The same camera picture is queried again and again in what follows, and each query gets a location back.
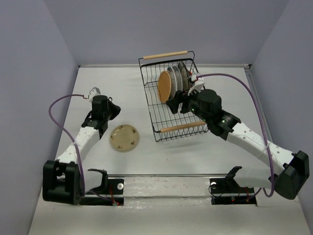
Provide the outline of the woven tan plate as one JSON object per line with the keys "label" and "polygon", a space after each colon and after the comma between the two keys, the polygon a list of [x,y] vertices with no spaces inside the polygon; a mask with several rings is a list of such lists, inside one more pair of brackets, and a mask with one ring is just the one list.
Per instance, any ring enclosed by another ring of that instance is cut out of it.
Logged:
{"label": "woven tan plate", "polygon": [[160,74],[157,89],[161,103],[165,103],[171,94],[171,77],[168,71],[163,71]]}

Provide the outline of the white plate teal lettered rim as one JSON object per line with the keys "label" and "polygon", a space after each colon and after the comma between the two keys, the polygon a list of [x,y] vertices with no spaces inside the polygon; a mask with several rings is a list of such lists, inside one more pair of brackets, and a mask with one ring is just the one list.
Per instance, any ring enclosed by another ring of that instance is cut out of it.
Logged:
{"label": "white plate teal lettered rim", "polygon": [[173,66],[173,70],[175,72],[176,80],[177,80],[177,90],[182,91],[183,90],[183,82],[182,82],[182,76],[180,73],[180,70],[177,66]]}

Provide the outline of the beige floral plate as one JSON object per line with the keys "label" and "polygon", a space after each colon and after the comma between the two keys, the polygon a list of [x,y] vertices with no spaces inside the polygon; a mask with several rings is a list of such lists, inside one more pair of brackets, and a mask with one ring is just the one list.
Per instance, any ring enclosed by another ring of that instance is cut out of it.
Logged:
{"label": "beige floral plate", "polygon": [[138,130],[129,124],[115,127],[110,134],[110,145],[119,152],[131,151],[138,145],[139,140]]}

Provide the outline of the black wire dish rack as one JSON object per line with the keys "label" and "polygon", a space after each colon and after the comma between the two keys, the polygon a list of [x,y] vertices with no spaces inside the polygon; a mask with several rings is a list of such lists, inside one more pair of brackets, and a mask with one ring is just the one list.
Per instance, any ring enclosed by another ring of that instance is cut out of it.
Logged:
{"label": "black wire dish rack", "polygon": [[155,140],[167,141],[177,138],[206,133],[208,128],[192,113],[172,114],[165,103],[161,103],[158,96],[157,83],[160,74],[168,67],[177,66],[182,61],[189,73],[198,73],[194,62],[194,51],[172,52],[139,58],[139,67],[144,85],[151,125]]}

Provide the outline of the black rimmed silver plate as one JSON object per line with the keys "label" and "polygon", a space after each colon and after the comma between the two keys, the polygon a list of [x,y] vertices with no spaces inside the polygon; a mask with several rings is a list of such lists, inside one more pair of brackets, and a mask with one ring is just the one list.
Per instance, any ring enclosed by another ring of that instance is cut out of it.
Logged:
{"label": "black rimmed silver plate", "polygon": [[179,61],[178,63],[178,69],[180,70],[181,74],[181,80],[183,84],[183,90],[188,90],[189,89],[189,73],[187,71],[187,68],[185,64],[182,61]]}

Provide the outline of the white plate teal red rim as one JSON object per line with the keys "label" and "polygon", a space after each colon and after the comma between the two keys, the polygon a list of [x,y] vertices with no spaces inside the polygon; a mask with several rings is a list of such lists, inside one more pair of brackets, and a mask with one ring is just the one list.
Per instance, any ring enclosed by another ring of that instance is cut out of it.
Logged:
{"label": "white plate teal red rim", "polygon": [[178,90],[178,84],[177,84],[177,79],[176,79],[176,75],[175,72],[173,70],[172,67],[168,67],[167,68],[167,72],[170,75],[170,79],[171,79],[171,93],[170,96],[171,98],[173,98],[176,94],[176,91]]}

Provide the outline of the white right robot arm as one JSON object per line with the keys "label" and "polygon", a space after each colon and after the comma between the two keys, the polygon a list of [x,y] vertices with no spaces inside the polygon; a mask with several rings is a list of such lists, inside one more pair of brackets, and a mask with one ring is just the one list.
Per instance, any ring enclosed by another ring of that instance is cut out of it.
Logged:
{"label": "white right robot arm", "polygon": [[241,187],[274,189],[280,196],[293,200],[310,176],[308,155],[299,150],[294,153],[260,137],[238,117],[222,109],[222,99],[214,90],[200,92],[177,91],[174,98],[166,101],[173,114],[191,112],[204,121],[208,130],[256,157],[269,167],[260,173],[247,176],[241,167],[239,174],[230,171],[225,186],[231,192]]}

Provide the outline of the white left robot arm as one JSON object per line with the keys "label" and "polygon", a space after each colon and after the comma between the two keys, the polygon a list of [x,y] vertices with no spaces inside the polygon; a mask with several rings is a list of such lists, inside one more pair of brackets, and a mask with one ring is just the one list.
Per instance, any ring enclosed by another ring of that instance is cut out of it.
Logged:
{"label": "white left robot arm", "polygon": [[86,116],[72,143],[55,160],[43,166],[42,196],[45,201],[77,205],[86,193],[104,193],[109,186],[107,171],[84,169],[91,149],[101,140],[108,122],[119,115],[121,108],[105,95],[91,98],[91,111]]}

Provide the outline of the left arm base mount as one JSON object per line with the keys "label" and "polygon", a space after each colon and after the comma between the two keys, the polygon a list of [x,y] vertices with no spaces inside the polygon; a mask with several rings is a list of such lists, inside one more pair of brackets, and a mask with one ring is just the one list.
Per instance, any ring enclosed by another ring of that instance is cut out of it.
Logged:
{"label": "left arm base mount", "polygon": [[124,179],[109,178],[106,188],[93,188],[79,203],[81,206],[123,206]]}

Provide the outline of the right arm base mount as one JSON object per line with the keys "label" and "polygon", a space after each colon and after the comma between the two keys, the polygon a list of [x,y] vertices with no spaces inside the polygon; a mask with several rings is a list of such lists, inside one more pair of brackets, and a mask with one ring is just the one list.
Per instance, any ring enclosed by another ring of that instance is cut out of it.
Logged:
{"label": "right arm base mount", "polygon": [[254,188],[243,188],[226,178],[210,178],[208,191],[212,205],[257,205]]}

